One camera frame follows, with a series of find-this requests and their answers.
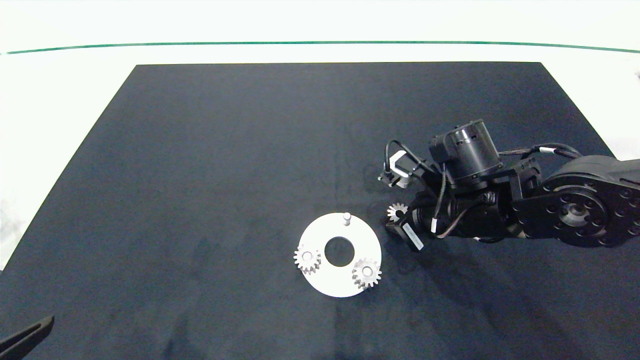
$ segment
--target white floor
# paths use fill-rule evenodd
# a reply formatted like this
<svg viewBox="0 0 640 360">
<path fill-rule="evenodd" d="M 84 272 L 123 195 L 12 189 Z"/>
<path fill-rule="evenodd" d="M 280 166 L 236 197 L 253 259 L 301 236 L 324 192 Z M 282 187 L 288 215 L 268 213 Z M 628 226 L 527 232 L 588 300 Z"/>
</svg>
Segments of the white floor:
<svg viewBox="0 0 640 360">
<path fill-rule="evenodd" d="M 0 270 L 136 64 L 540 61 L 621 160 L 640 158 L 640 2 L 0 2 Z M 531 45 L 166 45 L 441 40 Z"/>
</svg>

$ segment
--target metal gear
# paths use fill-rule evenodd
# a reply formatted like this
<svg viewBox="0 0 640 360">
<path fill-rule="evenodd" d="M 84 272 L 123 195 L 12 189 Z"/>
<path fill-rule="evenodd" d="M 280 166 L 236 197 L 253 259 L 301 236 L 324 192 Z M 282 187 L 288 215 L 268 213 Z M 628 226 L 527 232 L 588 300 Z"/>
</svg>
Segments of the metal gear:
<svg viewBox="0 0 640 360">
<path fill-rule="evenodd" d="M 294 263 L 304 274 L 311 274 L 320 268 L 319 250 L 306 249 L 304 246 L 300 246 L 294 251 L 293 258 L 296 260 Z"/>
<path fill-rule="evenodd" d="M 359 288 L 365 289 L 377 284 L 382 274 L 378 262 L 367 258 L 358 260 L 353 265 L 351 273 L 353 274 L 351 277 L 354 280 L 353 283 L 358 285 Z"/>
<path fill-rule="evenodd" d="M 400 218 L 397 215 L 397 212 L 400 211 L 402 214 L 406 214 L 408 210 L 409 208 L 407 208 L 406 205 L 398 202 L 388 207 L 387 216 L 389 217 L 389 220 L 396 222 L 400 220 Z"/>
</svg>

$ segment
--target gear teeth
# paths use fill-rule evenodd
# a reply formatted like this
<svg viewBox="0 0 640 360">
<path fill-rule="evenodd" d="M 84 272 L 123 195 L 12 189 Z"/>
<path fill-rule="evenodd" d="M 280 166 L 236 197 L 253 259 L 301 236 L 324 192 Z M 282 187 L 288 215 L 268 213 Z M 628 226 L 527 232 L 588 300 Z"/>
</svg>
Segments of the gear teeth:
<svg viewBox="0 0 640 360">
<path fill-rule="evenodd" d="M 363 273 L 364 268 L 368 267 L 372 270 L 371 275 L 365 275 Z M 380 266 L 376 261 L 368 260 L 367 258 L 358 260 L 353 265 L 353 270 L 351 271 L 353 274 L 351 278 L 354 280 L 353 284 L 357 285 L 358 288 L 371 288 L 375 284 L 378 283 L 378 280 L 381 279 L 380 275 L 382 272 L 380 271 Z"/>
<path fill-rule="evenodd" d="M 306 253 L 311 253 L 310 259 L 303 258 Z M 321 258 L 319 250 L 306 249 L 303 245 L 299 246 L 293 254 L 294 264 L 303 274 L 315 273 L 316 270 L 320 268 Z"/>
<path fill-rule="evenodd" d="M 387 216 L 389 217 L 390 221 L 396 222 L 396 221 L 400 220 L 400 218 L 397 215 L 398 211 L 402 212 L 402 214 L 406 214 L 407 211 L 409 211 L 409 208 L 406 205 L 401 204 L 400 202 L 397 202 L 395 204 L 391 204 L 387 208 Z"/>
</svg>

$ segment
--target metal pin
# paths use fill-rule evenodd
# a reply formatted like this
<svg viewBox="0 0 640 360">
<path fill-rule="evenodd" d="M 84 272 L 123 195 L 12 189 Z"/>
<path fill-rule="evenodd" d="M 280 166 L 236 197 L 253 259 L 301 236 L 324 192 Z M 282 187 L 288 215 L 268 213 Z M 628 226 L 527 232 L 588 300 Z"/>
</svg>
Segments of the metal pin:
<svg viewBox="0 0 640 360">
<path fill-rule="evenodd" d="M 351 214 L 349 213 L 342 214 L 342 225 L 349 226 L 350 223 L 351 223 Z"/>
</svg>

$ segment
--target white ring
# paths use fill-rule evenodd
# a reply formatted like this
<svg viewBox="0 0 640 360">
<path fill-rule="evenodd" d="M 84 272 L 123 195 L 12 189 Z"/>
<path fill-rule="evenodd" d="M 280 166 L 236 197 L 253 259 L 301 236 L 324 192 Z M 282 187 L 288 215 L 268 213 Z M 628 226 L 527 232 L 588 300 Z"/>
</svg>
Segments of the white ring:
<svg viewBox="0 0 640 360">
<path fill-rule="evenodd" d="M 360 259 L 382 263 L 382 250 L 376 233 L 362 219 L 351 215 L 351 221 L 345 225 L 344 213 L 330 213 L 315 219 L 302 234 L 298 246 L 318 250 L 322 263 L 309 274 L 303 274 L 309 284 L 317 291 L 332 297 L 350 297 L 361 293 L 352 278 L 353 265 Z M 326 243 L 332 238 L 342 237 L 353 245 L 353 259 L 348 265 L 335 266 L 327 261 L 324 254 Z"/>
</svg>

